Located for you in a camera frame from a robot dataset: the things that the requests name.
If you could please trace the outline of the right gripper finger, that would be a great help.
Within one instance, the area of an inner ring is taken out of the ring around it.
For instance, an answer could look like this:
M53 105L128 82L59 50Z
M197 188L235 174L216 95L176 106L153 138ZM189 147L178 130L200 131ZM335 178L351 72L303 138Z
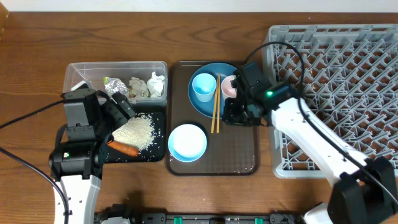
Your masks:
M249 104L247 105L248 115L255 126L271 125L271 110L264 105Z
M227 125L248 125L246 101L239 98L227 98L224 103L222 120Z

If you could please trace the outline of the pink cup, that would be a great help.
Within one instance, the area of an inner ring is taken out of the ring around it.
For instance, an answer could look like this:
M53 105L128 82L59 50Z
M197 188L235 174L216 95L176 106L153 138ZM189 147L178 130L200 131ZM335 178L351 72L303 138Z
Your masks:
M224 99L227 98L236 98L237 90L232 87L232 82L234 81L235 76L230 75L223 79L221 82L221 93Z

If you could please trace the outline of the foil wrapper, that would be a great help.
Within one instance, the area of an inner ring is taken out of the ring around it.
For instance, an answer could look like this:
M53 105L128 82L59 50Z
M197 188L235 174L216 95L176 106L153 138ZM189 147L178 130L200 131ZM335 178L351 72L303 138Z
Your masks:
M120 94L129 97L128 87L119 78L103 78L104 88L109 96L120 92Z

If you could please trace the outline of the white tissue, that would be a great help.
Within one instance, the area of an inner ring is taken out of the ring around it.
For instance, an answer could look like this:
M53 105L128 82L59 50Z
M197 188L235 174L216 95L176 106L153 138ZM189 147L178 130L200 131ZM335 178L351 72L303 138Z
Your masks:
M164 80L165 77L163 75L157 76L156 72L152 72L151 78L147 81L147 88L151 98L162 96Z
M129 96L132 98L146 98L149 96L149 90L144 80L132 77L129 81Z

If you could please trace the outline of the white rice pile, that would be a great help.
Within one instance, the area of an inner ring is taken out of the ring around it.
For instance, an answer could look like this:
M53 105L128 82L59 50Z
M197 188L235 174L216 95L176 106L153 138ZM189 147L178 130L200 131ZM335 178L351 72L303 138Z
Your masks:
M153 119L150 114L140 113L113 132L114 140L134 146L139 151L148 149L155 139Z

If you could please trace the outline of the orange carrot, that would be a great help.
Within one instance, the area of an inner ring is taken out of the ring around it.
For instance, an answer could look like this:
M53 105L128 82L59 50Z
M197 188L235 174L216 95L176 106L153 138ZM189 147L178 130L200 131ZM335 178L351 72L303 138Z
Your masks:
M108 143L108 146L129 156L136 157L139 154L138 148L130 146L128 144L112 141Z

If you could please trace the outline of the light blue bowl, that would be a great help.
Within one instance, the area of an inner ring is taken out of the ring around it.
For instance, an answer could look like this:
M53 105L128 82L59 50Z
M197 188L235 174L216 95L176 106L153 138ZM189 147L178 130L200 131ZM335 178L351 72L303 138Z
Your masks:
M207 148L205 132L194 124L177 126L168 139L171 155L180 162L193 162L204 155Z

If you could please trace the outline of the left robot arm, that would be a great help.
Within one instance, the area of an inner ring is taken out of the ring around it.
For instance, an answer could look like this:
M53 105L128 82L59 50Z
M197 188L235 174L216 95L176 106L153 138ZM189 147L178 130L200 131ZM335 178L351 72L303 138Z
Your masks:
M93 223L107 143L135 117L126 96L81 88L62 93L67 119L49 156L55 181L55 223Z

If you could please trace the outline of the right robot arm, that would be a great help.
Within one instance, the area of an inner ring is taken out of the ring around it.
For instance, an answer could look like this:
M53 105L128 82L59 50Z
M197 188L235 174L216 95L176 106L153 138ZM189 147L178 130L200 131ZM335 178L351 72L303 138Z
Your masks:
M273 85L257 63L233 73L235 98L225 101L228 125L267 125L283 132L322 171L332 187L327 203L307 211L304 223L382 223L397 214L397 186L391 163L370 159L337 136L310 111L286 82Z

